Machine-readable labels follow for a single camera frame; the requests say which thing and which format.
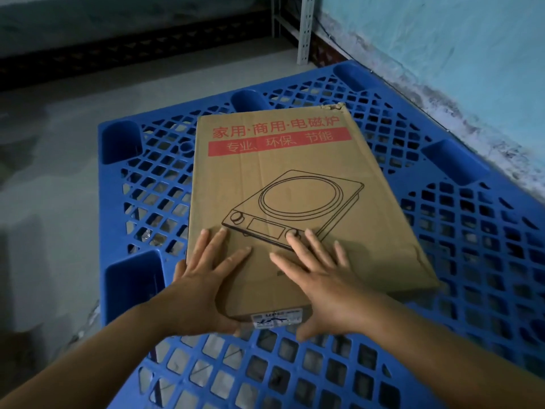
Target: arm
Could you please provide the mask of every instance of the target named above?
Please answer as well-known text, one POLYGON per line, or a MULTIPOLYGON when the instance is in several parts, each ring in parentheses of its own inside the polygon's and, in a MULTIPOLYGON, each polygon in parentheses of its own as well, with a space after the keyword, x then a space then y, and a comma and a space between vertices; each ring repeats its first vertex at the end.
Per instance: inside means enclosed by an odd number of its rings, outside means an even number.
POLYGON ((250 249, 235 252, 214 269, 212 262, 226 234, 222 229, 208 244, 208 230, 203 230, 189 264, 182 260, 176 265, 170 286, 11 392, 0 401, 0 409, 105 408, 165 337, 237 332, 239 323, 218 313, 215 297, 221 282, 250 249))
POLYGON ((271 254, 312 302, 312 317, 297 330, 299 341, 322 333, 361 333, 394 355, 449 407, 543 405, 541 379, 364 287, 338 242, 334 262, 312 232, 305 234, 314 254, 298 239, 288 241, 309 273, 271 254))

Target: red banner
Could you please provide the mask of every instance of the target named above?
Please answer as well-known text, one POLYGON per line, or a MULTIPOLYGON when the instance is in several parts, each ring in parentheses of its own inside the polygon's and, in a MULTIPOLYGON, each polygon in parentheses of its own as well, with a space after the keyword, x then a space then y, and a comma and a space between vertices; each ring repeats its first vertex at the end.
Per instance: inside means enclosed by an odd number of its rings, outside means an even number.
POLYGON ((348 128, 342 127, 237 138, 229 141, 211 141, 208 143, 208 156, 270 151, 271 149, 350 141, 351 139, 348 128))

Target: barcode sticker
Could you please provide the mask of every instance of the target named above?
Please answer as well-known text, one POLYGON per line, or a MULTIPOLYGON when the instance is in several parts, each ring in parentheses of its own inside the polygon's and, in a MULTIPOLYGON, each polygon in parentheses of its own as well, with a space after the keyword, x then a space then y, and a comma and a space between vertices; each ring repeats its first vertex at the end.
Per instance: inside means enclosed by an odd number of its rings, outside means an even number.
POLYGON ((303 321, 303 309, 280 310, 252 315, 253 326, 256 329, 273 329, 283 325, 299 324, 301 321, 303 321))

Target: circular cooking plate drawing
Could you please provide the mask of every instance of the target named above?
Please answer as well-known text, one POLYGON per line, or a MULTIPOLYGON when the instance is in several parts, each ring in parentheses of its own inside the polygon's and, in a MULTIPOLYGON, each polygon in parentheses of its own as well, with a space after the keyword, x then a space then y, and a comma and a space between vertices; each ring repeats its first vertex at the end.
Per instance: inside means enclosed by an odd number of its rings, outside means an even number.
POLYGON ((298 176, 274 182, 263 189, 259 207, 279 220, 303 221, 333 212, 343 200, 341 187, 317 176, 298 176))

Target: hand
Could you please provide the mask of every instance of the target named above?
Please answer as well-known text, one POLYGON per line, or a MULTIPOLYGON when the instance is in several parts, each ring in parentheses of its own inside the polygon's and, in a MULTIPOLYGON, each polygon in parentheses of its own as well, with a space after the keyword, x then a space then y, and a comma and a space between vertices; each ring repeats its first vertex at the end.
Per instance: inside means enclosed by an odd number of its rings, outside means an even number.
POLYGON ((356 331, 361 320, 361 301, 373 293, 364 287, 351 268, 348 256, 338 241, 334 243, 336 261, 314 233, 307 229, 314 254, 293 234, 287 240, 309 272, 279 254, 270 258, 307 295, 312 316, 297 329, 297 340, 306 341, 318 334, 345 334, 356 331))
POLYGON ((240 249, 213 268, 214 258, 220 251, 227 229, 221 228, 208 243, 210 232, 201 231, 189 264, 176 264, 172 284, 148 303, 154 310, 153 318, 160 319, 167 336, 185 336, 204 333, 236 334, 240 323, 220 314, 216 295, 223 280, 250 254, 251 247, 240 249))

